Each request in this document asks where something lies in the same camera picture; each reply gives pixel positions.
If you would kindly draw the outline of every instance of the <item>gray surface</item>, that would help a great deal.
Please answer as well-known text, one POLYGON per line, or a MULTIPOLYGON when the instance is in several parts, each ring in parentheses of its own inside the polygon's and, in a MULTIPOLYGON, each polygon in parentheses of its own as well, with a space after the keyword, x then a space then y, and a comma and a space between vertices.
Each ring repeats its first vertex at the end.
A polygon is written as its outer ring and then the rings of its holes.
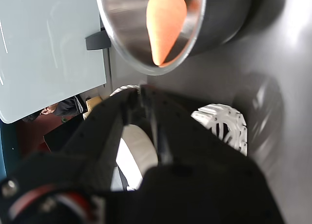
POLYGON ((3 122, 106 82, 102 51, 85 44, 100 30, 96 0, 0 0, 0 22, 3 122))
POLYGON ((120 56, 114 46, 110 48, 109 55, 113 91, 123 85, 137 85, 147 82, 147 76, 134 70, 133 67, 120 56))
POLYGON ((231 43, 148 81, 241 111, 285 221, 311 223, 312 0, 256 0, 231 43))

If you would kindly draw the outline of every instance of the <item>light blue panel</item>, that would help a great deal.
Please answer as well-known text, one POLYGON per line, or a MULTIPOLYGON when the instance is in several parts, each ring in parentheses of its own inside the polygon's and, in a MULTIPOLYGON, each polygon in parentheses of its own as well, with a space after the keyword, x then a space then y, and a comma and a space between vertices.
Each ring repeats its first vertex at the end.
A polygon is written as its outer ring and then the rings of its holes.
POLYGON ((0 118, 12 123, 106 83, 96 0, 0 0, 0 118))

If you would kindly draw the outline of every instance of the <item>black plastic part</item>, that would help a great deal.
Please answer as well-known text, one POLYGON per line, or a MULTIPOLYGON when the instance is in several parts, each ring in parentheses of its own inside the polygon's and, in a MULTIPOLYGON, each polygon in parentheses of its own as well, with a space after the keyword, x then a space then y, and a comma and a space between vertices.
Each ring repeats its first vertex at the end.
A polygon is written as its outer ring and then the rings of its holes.
POLYGON ((283 223, 251 159, 220 141, 160 91, 142 86, 140 93, 128 89, 104 100, 63 155, 42 154, 11 174, 9 179, 21 189, 10 199, 0 198, 2 223, 10 223, 7 210, 20 195, 60 182, 100 191, 95 193, 104 197, 108 224, 283 223), (139 190, 109 192, 123 126, 131 123, 138 108, 151 123, 159 166, 146 172, 139 190))
POLYGON ((109 39, 105 30, 95 33, 86 38, 87 50, 102 50, 112 46, 111 40, 109 39))

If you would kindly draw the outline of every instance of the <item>bowl rim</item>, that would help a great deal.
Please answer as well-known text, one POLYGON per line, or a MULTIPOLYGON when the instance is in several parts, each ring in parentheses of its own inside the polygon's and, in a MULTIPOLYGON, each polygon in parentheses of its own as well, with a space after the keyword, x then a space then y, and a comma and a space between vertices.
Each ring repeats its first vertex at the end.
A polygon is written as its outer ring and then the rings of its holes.
POLYGON ((174 70, 176 67, 178 67, 185 59, 186 57, 190 54, 192 51, 195 42, 197 40, 197 37, 199 35, 203 20, 204 20, 204 15, 205 15, 205 9, 206 9, 206 3, 207 0, 202 0, 201 2, 201 7, 199 11, 199 17, 197 19, 195 29, 193 30, 190 39, 182 49, 182 51, 176 56, 175 59, 171 60, 170 62, 164 63, 161 66, 149 66, 146 64, 143 64, 140 62, 138 59, 136 59, 134 56, 131 55, 130 52, 122 48, 122 43, 117 37, 117 35, 114 33, 113 26, 108 20, 108 16, 104 11, 104 6, 102 0, 97 0, 97 5, 98 5, 98 10, 101 16, 101 20, 103 22, 103 25, 105 27, 106 33, 111 39, 112 44, 118 51, 118 53, 127 61, 129 62, 134 69, 137 71, 144 73, 146 75, 164 75, 172 70, 174 70))

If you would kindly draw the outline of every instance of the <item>gray countertop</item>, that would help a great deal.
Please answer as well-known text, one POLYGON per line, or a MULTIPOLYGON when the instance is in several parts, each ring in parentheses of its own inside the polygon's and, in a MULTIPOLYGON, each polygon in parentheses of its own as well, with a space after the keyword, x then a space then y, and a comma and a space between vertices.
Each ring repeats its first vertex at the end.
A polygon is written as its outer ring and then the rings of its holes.
POLYGON ((287 223, 312 220, 312 0, 253 0, 226 45, 189 57, 157 87, 229 104, 248 124, 249 156, 287 223))

